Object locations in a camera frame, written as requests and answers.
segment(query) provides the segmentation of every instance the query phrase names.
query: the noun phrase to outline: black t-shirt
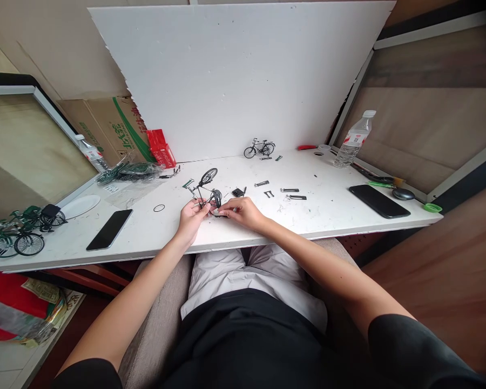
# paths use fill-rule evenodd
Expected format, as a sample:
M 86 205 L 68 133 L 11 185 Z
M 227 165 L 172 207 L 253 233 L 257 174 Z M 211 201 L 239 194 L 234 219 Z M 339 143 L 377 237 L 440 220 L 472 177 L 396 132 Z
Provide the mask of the black t-shirt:
M 306 318 L 269 294 L 244 289 L 198 306 L 155 387 L 185 388 L 486 388 L 446 344 L 414 319 L 372 321 L 369 351 L 376 373 L 339 357 Z M 122 388 L 113 365 L 87 359 L 63 371 L 55 389 Z

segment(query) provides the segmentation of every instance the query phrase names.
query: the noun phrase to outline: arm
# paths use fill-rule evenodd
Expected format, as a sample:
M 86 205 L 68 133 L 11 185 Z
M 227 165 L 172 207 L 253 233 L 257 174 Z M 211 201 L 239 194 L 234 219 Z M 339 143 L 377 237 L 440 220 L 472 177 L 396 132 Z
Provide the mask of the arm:
M 174 237 L 85 332 L 69 355 L 60 373 L 84 359 L 101 358 L 119 369 L 126 349 L 147 316 L 167 277 L 196 239 L 200 223 L 207 217 L 210 204 L 203 209 L 199 200 L 186 204 L 180 213 L 180 225 Z
M 378 316 L 396 313 L 413 318 L 389 293 L 343 259 L 266 218 L 248 197 L 233 198 L 220 214 L 277 243 L 312 278 L 336 295 L 367 339 L 369 324 Z

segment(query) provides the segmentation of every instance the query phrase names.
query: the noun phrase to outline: white sheet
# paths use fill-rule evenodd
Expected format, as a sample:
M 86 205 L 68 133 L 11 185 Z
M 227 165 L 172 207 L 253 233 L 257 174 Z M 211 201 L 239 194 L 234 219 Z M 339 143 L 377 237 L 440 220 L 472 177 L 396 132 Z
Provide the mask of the white sheet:
M 90 8 L 177 161 L 323 143 L 394 1 Z

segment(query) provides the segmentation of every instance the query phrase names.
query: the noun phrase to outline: smartphone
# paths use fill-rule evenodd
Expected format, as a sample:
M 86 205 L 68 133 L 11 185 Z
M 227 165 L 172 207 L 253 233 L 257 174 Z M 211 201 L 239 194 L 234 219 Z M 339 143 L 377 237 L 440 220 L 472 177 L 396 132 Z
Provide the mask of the smartphone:
M 351 186 L 349 191 L 385 219 L 409 216 L 410 212 L 370 185 Z
M 110 247 L 132 212 L 133 210 L 114 212 L 103 228 L 97 233 L 96 237 L 90 242 L 86 250 L 102 250 Z

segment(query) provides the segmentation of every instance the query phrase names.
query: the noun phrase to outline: white plate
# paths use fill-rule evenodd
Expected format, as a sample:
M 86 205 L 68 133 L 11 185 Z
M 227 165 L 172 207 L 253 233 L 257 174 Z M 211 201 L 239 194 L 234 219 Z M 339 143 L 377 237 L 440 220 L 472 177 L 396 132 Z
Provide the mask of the white plate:
M 101 197 L 96 194 L 91 194 L 89 196 L 78 198 L 63 208 L 61 211 L 65 215 L 65 219 L 72 219 L 80 214 L 90 211 L 101 201 Z

